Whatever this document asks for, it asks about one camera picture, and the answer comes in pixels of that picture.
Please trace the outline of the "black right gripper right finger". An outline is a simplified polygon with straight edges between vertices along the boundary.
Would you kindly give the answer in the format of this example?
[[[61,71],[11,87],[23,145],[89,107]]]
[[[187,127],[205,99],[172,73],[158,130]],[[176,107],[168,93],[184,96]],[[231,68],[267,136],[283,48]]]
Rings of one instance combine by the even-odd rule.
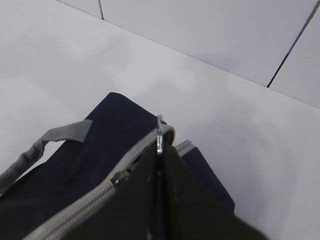
[[[235,215],[235,203],[197,147],[162,156],[164,236],[167,240],[265,240]]]

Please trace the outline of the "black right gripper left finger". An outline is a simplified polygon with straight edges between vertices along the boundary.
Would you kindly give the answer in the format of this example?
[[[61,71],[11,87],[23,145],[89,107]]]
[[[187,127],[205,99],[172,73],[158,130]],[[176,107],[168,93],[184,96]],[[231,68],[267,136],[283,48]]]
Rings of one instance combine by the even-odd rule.
[[[100,240],[158,240],[156,146],[147,147],[129,179],[100,210]]]

